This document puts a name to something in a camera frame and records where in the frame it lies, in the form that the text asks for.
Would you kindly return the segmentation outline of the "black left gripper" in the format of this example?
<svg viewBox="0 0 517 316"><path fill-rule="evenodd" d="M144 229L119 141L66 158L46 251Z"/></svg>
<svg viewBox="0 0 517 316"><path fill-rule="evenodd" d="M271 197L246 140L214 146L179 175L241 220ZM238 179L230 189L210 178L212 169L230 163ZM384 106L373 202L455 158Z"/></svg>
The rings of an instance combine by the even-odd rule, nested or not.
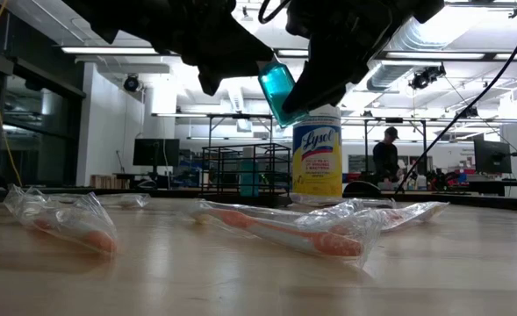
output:
<svg viewBox="0 0 517 316"><path fill-rule="evenodd" d="M158 53L197 65L202 91L213 96L236 61L262 69L274 51L232 16L236 0L62 0L112 44L119 32L145 40Z"/></svg>

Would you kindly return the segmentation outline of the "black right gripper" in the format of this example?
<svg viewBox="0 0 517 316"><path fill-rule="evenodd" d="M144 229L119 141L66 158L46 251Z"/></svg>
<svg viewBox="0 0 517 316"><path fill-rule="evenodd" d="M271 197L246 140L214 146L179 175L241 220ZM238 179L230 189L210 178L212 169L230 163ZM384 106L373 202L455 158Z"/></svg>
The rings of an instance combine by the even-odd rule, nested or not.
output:
<svg viewBox="0 0 517 316"><path fill-rule="evenodd" d="M285 113L336 106L367 61L409 19L423 24L444 0L290 0L286 31L309 40L308 60L285 99Z"/></svg>

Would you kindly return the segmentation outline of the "orange toothbrush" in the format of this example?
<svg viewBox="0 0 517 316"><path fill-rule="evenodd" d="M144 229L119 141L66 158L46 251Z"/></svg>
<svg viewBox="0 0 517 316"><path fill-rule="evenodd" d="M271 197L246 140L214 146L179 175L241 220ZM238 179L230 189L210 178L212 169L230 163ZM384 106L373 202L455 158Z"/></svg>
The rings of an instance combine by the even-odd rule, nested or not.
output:
<svg viewBox="0 0 517 316"><path fill-rule="evenodd" d="M116 227L93 193L61 202L36 188L23 190L13 185L4 205L23 226L105 255L117 250Z"/></svg>
<svg viewBox="0 0 517 316"><path fill-rule="evenodd" d="M378 212L360 212L351 201L294 212L198 200L187 213L199 222L212 219L303 253L350 260L358 267L364 265L384 225Z"/></svg>

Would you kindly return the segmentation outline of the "yellow Lysol wipes canister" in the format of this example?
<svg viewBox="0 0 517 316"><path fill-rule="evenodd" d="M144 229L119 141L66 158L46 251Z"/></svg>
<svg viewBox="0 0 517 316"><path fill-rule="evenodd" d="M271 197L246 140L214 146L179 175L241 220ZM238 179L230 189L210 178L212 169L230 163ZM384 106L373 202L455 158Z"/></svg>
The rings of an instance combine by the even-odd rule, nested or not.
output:
<svg viewBox="0 0 517 316"><path fill-rule="evenodd" d="M322 106L293 127L292 191L337 198L342 194L341 112Z"/></svg>

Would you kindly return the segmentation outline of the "person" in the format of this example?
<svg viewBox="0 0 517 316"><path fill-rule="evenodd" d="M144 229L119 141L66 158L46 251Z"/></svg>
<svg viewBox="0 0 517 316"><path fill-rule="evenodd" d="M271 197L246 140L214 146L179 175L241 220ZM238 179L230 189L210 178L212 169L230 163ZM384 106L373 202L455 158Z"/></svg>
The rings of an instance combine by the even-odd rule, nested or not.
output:
<svg viewBox="0 0 517 316"><path fill-rule="evenodd" d="M372 150L375 174L381 182L396 183L402 174L398 150L394 145L398 138L398 130L392 126L388 127L384 131L384 138Z"/></svg>

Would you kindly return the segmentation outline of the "black office chair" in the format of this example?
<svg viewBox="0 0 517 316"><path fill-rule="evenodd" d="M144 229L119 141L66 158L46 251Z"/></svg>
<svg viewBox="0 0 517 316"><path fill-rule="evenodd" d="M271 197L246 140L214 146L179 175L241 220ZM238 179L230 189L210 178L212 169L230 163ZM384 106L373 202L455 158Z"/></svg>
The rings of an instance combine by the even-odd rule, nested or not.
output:
<svg viewBox="0 0 517 316"><path fill-rule="evenodd" d="M376 198L382 195L382 191L373 183L354 181L348 183L342 192L344 198Z"/></svg>

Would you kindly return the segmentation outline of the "black computer monitor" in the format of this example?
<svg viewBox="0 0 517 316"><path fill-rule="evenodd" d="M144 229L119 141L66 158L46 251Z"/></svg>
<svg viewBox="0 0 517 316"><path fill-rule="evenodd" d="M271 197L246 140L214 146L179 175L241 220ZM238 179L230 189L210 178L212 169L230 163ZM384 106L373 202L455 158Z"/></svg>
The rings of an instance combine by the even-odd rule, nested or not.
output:
<svg viewBox="0 0 517 316"><path fill-rule="evenodd" d="M481 173L512 172L511 152L508 144L503 142L474 140L476 171Z"/></svg>
<svg viewBox="0 0 517 316"><path fill-rule="evenodd" d="M134 166L177 167L179 155L180 140L178 139L137 139L134 141Z"/></svg>

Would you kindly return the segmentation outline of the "wooden crate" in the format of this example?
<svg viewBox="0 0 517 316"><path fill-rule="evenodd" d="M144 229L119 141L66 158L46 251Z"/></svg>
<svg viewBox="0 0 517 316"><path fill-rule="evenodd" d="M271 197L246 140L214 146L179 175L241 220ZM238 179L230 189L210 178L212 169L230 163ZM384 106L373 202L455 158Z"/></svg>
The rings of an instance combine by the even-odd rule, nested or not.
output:
<svg viewBox="0 0 517 316"><path fill-rule="evenodd" d="M129 188L127 179L120 179L115 175L91 175L90 187L95 189L126 190Z"/></svg>

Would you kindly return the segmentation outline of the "black metal workstation frame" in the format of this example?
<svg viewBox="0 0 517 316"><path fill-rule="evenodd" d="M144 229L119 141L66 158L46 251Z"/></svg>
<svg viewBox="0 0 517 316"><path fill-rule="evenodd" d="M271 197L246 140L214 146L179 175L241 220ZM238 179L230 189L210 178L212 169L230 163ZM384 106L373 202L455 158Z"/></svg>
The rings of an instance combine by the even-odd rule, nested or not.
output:
<svg viewBox="0 0 517 316"><path fill-rule="evenodd" d="M212 133L216 127L222 124L225 119L232 120L257 120L258 122L263 122L264 120L269 121L269 125L266 126L266 130L269 133L268 138L256 138L256 137L247 137L247 138L237 138L235 137L233 140L229 137L224 137L222 141L230 141L231 145L242 146L242 145L251 145L257 146L260 144L271 144L274 142L273 140L273 130L274 130L274 117L270 114L248 114L248 113L208 113L205 115L209 119L209 127L208 127L208 137L207 137L207 145L208 147L212 146Z"/></svg>
<svg viewBox="0 0 517 316"><path fill-rule="evenodd" d="M387 124L387 128L384 130L384 137L377 142L375 145L375 149L377 152L373 154L375 158L377 158L377 161L375 162L373 159L369 159L369 134L370 131L374 128L379 126L380 123ZM399 133L396 129L395 125L401 125L408 123L413 130L420 134L422 137L421 143L423 146L422 153L420 154L420 157L417 158L411 165L411 168L407 170L406 173L402 173L402 170L399 168L398 165L398 150L396 149L396 146L393 144L395 140L399 139ZM393 157L396 161L393 162L393 170L396 171L395 177L399 176L409 176L410 174L416 172L418 175L423 175L428 172L428 158L427 154L425 154L425 151L429 149L429 145L427 142L427 121L425 119L415 119L415 118L399 118L399 117L388 117L388 118L365 118L363 122L363 128L364 128L364 136L363 136L363 142L364 142L364 170L362 171L363 177L366 176L390 176L392 170L391 169L385 169L384 171L381 171L381 161L383 156L385 158L388 158L390 154L393 154ZM379 143L384 143L385 145L393 145L394 149L393 152L382 152L380 149L377 148Z"/></svg>

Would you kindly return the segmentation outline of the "silver ventilation duct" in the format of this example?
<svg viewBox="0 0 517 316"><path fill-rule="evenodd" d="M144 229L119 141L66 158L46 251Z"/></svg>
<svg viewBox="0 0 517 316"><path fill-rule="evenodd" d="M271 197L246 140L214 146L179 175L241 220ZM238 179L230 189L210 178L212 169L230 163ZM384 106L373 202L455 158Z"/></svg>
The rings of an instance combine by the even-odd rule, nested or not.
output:
<svg viewBox="0 0 517 316"><path fill-rule="evenodd" d="M415 18L406 22L391 38L386 50L433 51L442 50L467 31L465 26L434 17L425 24ZM411 65L388 64L378 61L371 77L366 82L368 90L383 91L412 69Z"/></svg>

